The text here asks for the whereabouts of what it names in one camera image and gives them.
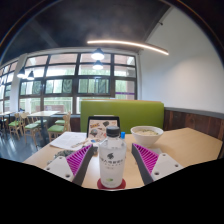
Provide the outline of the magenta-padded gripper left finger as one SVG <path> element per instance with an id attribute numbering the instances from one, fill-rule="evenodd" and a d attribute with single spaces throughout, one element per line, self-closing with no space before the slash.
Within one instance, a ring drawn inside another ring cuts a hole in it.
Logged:
<path id="1" fill-rule="evenodd" d="M 58 156 L 44 170 L 81 186 L 93 154 L 93 145 L 90 144 L 67 157 Z"/>

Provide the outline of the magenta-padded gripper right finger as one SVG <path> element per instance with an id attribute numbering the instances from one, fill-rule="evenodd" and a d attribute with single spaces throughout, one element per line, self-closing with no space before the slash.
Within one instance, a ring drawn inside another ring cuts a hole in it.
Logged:
<path id="1" fill-rule="evenodd" d="M 157 154 L 136 143 L 132 144 L 131 152 L 145 185 L 183 169 L 183 166 L 167 153 Z"/>

